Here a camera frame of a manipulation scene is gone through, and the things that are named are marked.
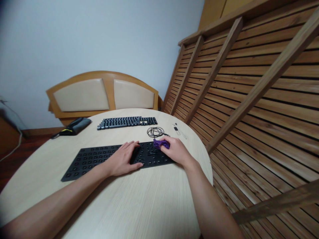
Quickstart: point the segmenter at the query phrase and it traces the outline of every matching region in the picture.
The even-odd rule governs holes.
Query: wooden floor
[[[12,155],[0,162],[0,192],[27,158],[49,140],[50,137],[51,135],[31,136]]]

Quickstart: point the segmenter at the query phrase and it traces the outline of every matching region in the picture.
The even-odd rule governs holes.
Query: small tool
[[[178,130],[182,133],[182,135],[184,136],[185,139],[187,139],[186,135],[183,133],[183,131],[181,131],[179,128]]]
[[[172,124],[172,126],[174,127],[174,129],[175,129],[177,135],[180,135],[180,132],[179,132],[178,128],[177,128],[174,124]]]

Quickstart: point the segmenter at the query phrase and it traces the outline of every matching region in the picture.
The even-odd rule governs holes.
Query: hand
[[[119,176],[143,166],[142,163],[130,164],[130,159],[135,147],[139,147],[139,141],[126,142],[104,163],[100,164],[108,176]]]
[[[161,145],[160,150],[175,162],[181,164],[184,168],[189,163],[196,161],[186,149],[185,145],[178,138],[164,136],[160,140],[166,140],[170,143],[169,149]]]

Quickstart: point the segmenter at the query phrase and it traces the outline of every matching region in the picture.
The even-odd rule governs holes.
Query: black keyboard
[[[76,155],[70,167],[61,179],[62,182],[78,179],[96,165],[103,163],[111,157],[121,145],[112,145],[95,148],[82,148]],[[142,163],[143,168],[174,163],[174,161],[162,151],[154,147],[154,142],[142,142],[140,147],[134,149],[130,164]]]
[[[97,130],[157,124],[155,117],[134,116],[104,119]]]

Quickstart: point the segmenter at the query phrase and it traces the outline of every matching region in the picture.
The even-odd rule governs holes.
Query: yellow strap
[[[71,131],[71,130],[69,130],[69,129],[64,129],[64,130],[62,130],[62,131],[66,131],[66,130],[68,130],[68,131],[70,131],[70,132],[73,132],[73,131]]]

